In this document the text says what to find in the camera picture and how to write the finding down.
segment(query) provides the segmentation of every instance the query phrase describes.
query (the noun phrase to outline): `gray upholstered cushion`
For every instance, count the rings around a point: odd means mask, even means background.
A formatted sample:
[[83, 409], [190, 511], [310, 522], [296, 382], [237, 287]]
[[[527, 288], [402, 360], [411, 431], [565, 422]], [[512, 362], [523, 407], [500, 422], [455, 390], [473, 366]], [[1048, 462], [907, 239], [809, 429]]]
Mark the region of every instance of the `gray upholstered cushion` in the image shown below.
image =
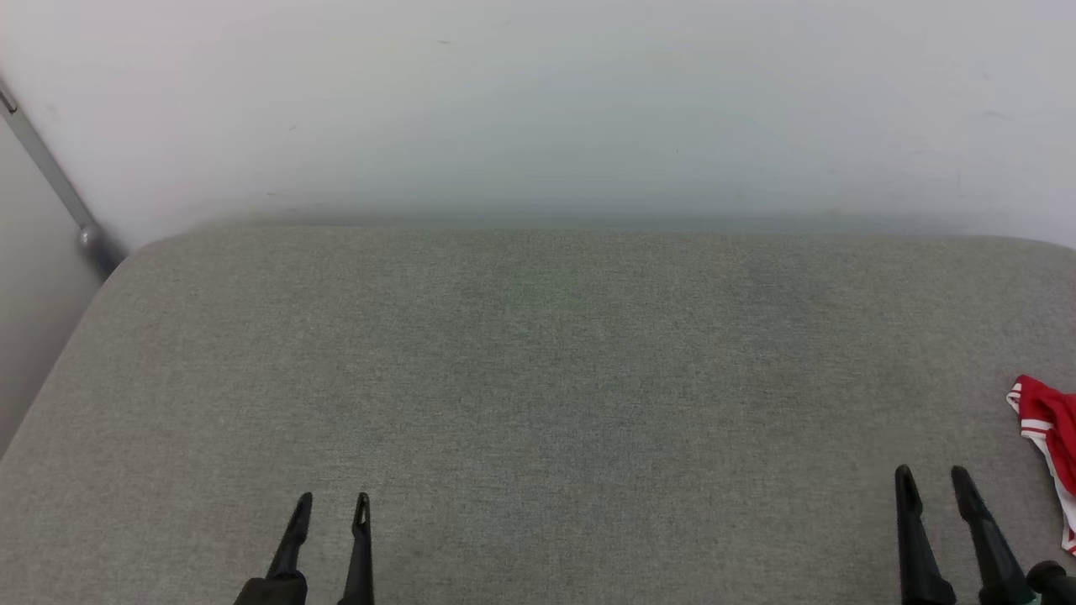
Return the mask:
[[269, 228], [104, 285], [0, 463], [0, 601], [231, 603], [298, 495], [312, 604], [359, 490], [379, 603], [895, 603], [893, 469], [978, 588], [966, 465], [1066, 558], [1005, 395], [1076, 391], [1028, 241]]

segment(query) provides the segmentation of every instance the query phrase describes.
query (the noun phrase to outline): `gray fabric surface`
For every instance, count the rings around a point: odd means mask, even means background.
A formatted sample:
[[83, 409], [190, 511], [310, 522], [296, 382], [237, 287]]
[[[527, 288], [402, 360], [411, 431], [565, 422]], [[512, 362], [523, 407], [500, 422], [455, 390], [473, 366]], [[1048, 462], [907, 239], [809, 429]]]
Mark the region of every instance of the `gray fabric surface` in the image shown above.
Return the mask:
[[966, 465], [1072, 561], [1005, 404], [1076, 391], [1076, 253], [1000, 238], [261, 228], [109, 280], [0, 462], [0, 601], [231, 603], [298, 495], [336, 603], [896, 603], [893, 469], [975, 601]]

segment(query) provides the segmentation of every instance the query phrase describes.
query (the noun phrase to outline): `white wall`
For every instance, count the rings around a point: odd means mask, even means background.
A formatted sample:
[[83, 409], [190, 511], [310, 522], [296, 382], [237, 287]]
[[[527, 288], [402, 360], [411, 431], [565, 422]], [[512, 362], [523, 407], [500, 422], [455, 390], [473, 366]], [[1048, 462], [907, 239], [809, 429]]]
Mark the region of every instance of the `white wall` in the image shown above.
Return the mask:
[[100, 285], [77, 233], [0, 121], [0, 453]]
[[1076, 245], [1071, 0], [0, 0], [0, 74], [129, 247], [558, 216]]

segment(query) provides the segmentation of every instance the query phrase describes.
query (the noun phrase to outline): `metal pole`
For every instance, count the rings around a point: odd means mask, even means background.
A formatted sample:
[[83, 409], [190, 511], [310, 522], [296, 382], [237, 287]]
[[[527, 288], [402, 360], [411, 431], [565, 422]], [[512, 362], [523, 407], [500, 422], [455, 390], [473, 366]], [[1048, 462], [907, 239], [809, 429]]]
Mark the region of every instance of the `metal pole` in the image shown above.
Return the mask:
[[44, 141], [38, 136], [38, 131], [33, 129], [33, 125], [27, 119], [26, 113], [19, 111], [18, 102], [2, 80], [0, 80], [0, 113], [3, 113], [12, 132], [23, 143], [26, 153], [30, 154], [30, 158], [38, 165], [41, 174], [52, 185], [56, 196], [60, 198], [71, 217], [79, 225], [80, 248], [97, 265], [101, 277], [108, 278], [123, 261], [123, 254], [109, 240], [101, 226], [94, 221], [94, 216], [86, 209], [79, 193], [74, 191], [71, 181], [60, 170], [56, 158], [48, 152], [48, 147], [45, 146]]

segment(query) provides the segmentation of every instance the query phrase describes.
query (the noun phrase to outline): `white stripe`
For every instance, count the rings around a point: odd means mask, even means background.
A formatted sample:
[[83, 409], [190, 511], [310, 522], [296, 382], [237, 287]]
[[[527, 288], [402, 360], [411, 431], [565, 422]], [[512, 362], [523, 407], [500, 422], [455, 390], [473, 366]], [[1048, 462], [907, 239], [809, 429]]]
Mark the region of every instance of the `white stripe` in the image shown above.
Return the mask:
[[1016, 384], [1013, 385], [1011, 392], [1005, 396], [1005, 400], [1008, 402], [1010, 406], [1013, 406], [1013, 411], [1015, 411], [1016, 413], [1020, 413], [1021, 389], [1023, 389], [1023, 385], [1017, 382]]
[[1021, 420], [1020, 428], [1040, 428], [1043, 431], [1049, 431], [1053, 428], [1052, 422], [1046, 422], [1045, 420]]
[[1031, 439], [1031, 442], [1035, 444], [1038, 451], [1043, 452], [1046, 467], [1050, 470], [1050, 476], [1053, 477], [1053, 489], [1058, 492], [1058, 500], [1061, 502], [1061, 511], [1064, 512], [1065, 517], [1064, 527], [1061, 531], [1061, 548], [1067, 551], [1073, 546], [1076, 546], [1076, 540], [1068, 540], [1068, 529], [1076, 527], [1076, 497], [1073, 497], [1068, 493], [1068, 490], [1061, 484], [1061, 480], [1058, 479], [1058, 470], [1053, 467], [1053, 459], [1050, 458], [1050, 450], [1046, 447], [1046, 435], [1042, 433], [1029, 433], [1024, 437]]

